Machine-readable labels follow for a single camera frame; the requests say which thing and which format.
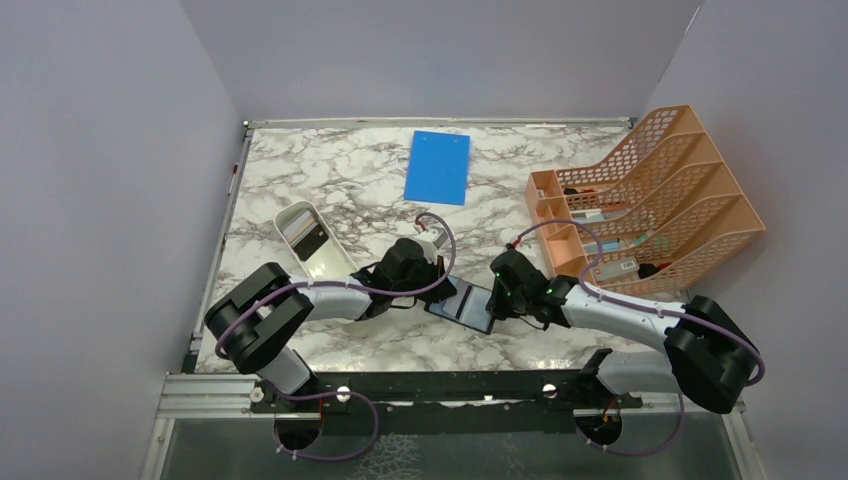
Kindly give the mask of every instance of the glass panel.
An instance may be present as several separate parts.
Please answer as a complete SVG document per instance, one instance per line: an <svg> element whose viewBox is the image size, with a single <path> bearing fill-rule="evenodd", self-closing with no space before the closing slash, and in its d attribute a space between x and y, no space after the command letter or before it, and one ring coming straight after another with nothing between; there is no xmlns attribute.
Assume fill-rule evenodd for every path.
<svg viewBox="0 0 848 480"><path fill-rule="evenodd" d="M673 430L674 414L631 414L616 446L645 449ZM601 453L577 435L544 433L387 435L365 456L344 463L275 453L270 420L178 420L165 465L166 479L738 479L720 416L687 414L683 434L667 451L622 458ZM365 437L319 438L308 451L342 454Z"/></svg>

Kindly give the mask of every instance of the smartphone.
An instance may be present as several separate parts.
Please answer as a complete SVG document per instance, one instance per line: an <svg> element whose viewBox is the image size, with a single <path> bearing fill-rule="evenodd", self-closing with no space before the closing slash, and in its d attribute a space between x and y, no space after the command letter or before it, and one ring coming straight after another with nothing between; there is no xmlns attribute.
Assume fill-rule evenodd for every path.
<svg viewBox="0 0 848 480"><path fill-rule="evenodd" d="M448 276L448 280L456 287L456 295L438 303L428 303L424 311L486 335L492 333L495 319L486 311L492 291L454 276Z"/></svg>
<svg viewBox="0 0 848 480"><path fill-rule="evenodd" d="M309 278L343 278L357 270L321 214L297 202L274 217L274 227Z"/></svg>

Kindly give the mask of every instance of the marble table surface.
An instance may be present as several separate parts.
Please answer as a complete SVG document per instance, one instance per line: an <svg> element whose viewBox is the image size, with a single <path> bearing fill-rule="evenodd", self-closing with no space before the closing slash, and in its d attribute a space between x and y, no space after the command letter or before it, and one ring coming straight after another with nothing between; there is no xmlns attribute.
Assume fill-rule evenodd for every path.
<svg viewBox="0 0 848 480"><path fill-rule="evenodd" d="M316 206L358 266L379 260L397 238L412 235L416 213L437 213L456 235L454 274L491 286L491 259L530 225L523 198L530 172L596 163L627 134L624 125L422 128L471 137L466 203L451 206L403 199L415 130L256 130L213 302L266 262L304 275L273 225L280 210L301 200ZM528 237L520 248L544 268L535 239ZM205 331L195 371L235 372L215 356L214 343ZM594 330L551 326L542 332L517 319L496 322L492 334L483 335L420 305L355 323L306 323L289 345L318 372L578 368L597 348L647 348Z"/></svg>

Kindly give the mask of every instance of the phone screen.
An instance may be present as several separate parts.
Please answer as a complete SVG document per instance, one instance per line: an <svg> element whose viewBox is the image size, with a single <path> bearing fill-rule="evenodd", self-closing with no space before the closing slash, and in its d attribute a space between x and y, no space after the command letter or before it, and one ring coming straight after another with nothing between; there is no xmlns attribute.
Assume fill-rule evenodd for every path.
<svg viewBox="0 0 848 480"><path fill-rule="evenodd" d="M486 303L492 291L453 276L448 279L456 287L456 295L442 302L428 303L424 311L487 335L491 333L495 319L486 311Z"/></svg>

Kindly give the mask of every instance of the screw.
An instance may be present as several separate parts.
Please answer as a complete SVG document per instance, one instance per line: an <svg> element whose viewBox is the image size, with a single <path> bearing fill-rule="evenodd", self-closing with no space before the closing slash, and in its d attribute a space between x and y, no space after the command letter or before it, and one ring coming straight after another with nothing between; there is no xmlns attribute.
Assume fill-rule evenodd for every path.
<svg viewBox="0 0 848 480"><path fill-rule="evenodd" d="M347 388L346 386L342 385L336 391L339 392L339 393L348 393L348 392L350 392L350 389ZM336 400L338 400L342 403L345 403L348 400L350 400L350 395L336 395Z"/></svg>
<svg viewBox="0 0 848 480"><path fill-rule="evenodd" d="M250 398L250 401L253 403L259 403L265 398L265 392L262 391L262 387L254 387L253 390L250 391L248 398Z"/></svg>
<svg viewBox="0 0 848 480"><path fill-rule="evenodd" d="M556 385L552 383L546 383L545 386L542 387L542 395L545 398L554 398L557 394Z"/></svg>

